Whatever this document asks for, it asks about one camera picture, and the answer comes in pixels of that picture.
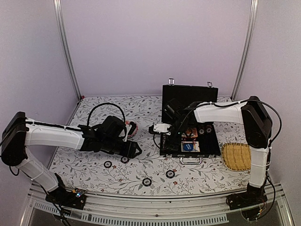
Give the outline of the red card deck box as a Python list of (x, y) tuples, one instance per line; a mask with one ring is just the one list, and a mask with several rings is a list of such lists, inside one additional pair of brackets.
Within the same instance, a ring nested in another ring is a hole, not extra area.
[(198, 136), (197, 128), (187, 128), (184, 135), (188, 138), (196, 138)]

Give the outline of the poker chip low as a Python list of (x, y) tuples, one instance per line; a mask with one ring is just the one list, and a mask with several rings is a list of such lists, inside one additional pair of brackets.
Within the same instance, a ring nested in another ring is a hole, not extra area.
[(144, 179), (142, 180), (142, 185), (143, 185), (143, 186), (148, 187), (148, 186), (151, 186), (151, 184), (152, 184), (152, 180), (151, 180), (150, 178), (144, 178)]

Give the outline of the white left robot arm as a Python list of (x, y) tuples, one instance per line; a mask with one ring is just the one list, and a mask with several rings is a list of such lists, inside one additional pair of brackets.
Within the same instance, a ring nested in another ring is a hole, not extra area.
[(31, 180), (39, 183), (59, 204), (66, 204), (70, 194), (63, 189), (59, 177), (39, 162), (29, 151), (29, 146), (44, 145), (67, 147), (84, 152), (117, 154), (129, 159), (142, 153), (137, 142), (128, 140), (135, 124), (126, 124), (115, 116), (103, 123), (90, 126), (69, 127), (35, 121), (17, 112), (2, 133), (1, 160), (16, 167)]

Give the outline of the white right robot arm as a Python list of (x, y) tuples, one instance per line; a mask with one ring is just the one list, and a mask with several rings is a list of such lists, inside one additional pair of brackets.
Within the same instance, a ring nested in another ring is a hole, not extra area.
[(273, 123), (266, 107), (267, 104), (256, 96), (226, 103), (195, 101), (187, 106), (174, 98), (163, 107), (163, 115), (167, 119), (150, 126), (149, 133), (161, 136), (162, 155), (202, 158), (217, 153), (215, 122), (241, 125), (251, 151), (248, 185), (252, 187), (244, 193), (243, 201), (254, 205), (261, 198), (259, 188), (266, 182), (273, 142)]

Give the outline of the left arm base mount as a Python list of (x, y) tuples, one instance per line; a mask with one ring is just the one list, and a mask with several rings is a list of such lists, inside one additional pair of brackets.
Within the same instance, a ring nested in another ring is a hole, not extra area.
[(84, 192), (78, 188), (67, 191), (61, 177), (56, 173), (55, 176), (58, 180), (58, 188), (52, 192), (47, 192), (45, 200), (59, 206), (83, 210), (87, 199)]

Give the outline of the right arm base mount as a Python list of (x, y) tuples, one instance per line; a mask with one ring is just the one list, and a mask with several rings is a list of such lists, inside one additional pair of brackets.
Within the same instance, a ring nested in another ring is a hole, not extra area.
[(228, 195), (226, 197), (226, 203), (230, 210), (256, 205), (255, 208), (243, 210), (241, 214), (247, 221), (258, 220), (266, 206), (266, 201), (268, 200), (264, 190), (265, 185), (266, 182), (264, 182), (263, 186), (257, 188), (248, 184), (245, 192)]

